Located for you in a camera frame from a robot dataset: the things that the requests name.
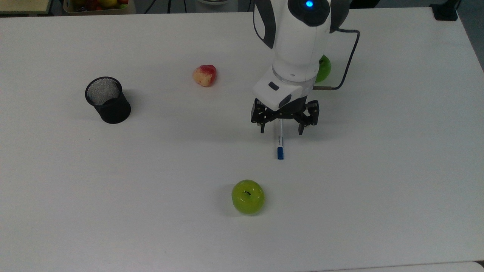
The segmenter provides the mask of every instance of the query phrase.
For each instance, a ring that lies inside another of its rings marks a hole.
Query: fruit basket
[[[68,15],[136,14],[134,0],[65,0]]]

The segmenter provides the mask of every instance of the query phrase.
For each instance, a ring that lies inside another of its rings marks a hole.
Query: red apple
[[[213,65],[202,65],[193,71],[193,79],[196,83],[208,87],[217,77],[217,69]]]

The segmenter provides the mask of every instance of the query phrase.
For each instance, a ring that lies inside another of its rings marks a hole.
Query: blue pen cap
[[[284,148],[282,147],[277,148],[277,159],[284,160]]]

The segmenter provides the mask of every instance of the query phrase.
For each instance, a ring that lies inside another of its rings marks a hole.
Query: green apple
[[[316,76],[316,83],[325,80],[331,72],[331,61],[328,57],[322,56],[319,60],[319,71]]]
[[[264,191],[259,184],[251,180],[243,180],[232,189],[232,202],[241,213],[254,214],[264,205]]]

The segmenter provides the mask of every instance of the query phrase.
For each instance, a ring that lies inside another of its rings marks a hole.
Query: black cable
[[[166,9],[166,13],[170,13],[171,10],[171,0],[168,0],[168,8]]]
[[[349,64],[351,63],[351,59],[353,58],[353,54],[355,53],[355,50],[356,50],[356,45],[358,44],[358,40],[360,39],[360,31],[359,30],[345,30],[345,29],[339,29],[339,28],[333,28],[333,29],[335,31],[343,32],[343,33],[356,33],[355,45],[353,46],[353,49],[351,50],[351,54],[349,55],[348,63],[346,64],[345,73],[343,74],[343,78],[341,79],[341,83],[337,87],[314,86],[313,90],[337,90],[337,89],[341,88],[341,86],[345,82],[346,74],[348,73],[348,69],[349,69]]]
[[[150,8],[153,6],[153,4],[156,2],[156,0],[153,0],[153,2],[151,2],[151,5],[148,7],[148,9],[145,11],[144,14],[148,13],[148,10],[150,10]]]

